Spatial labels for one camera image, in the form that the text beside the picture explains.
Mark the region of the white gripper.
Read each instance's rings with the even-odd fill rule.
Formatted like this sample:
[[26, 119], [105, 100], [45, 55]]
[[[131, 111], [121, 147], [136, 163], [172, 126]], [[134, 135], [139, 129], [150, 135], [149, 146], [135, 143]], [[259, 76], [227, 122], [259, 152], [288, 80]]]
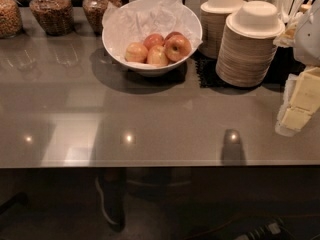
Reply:
[[297, 61], [312, 66], [286, 80], [275, 131], [287, 137], [300, 132], [320, 108], [320, 0], [299, 20], [293, 51]]

